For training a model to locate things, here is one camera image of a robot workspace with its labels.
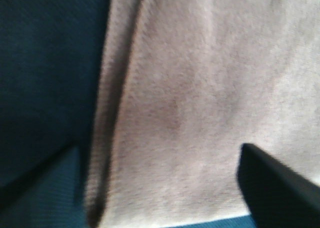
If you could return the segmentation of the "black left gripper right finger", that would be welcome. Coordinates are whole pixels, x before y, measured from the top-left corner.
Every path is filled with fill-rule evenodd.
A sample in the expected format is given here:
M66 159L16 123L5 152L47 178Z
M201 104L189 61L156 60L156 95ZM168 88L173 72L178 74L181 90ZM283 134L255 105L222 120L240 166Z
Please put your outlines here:
M237 181L257 227L319 227L319 186L254 144L241 147Z

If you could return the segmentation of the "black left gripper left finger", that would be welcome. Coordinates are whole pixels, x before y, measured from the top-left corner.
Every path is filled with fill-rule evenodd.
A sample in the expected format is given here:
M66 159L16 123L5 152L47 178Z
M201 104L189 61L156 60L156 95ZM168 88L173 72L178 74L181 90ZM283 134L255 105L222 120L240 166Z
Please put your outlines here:
M34 187L33 195L52 200L70 193L74 202L83 199L83 142L72 142L33 169L0 188L0 204L11 205Z

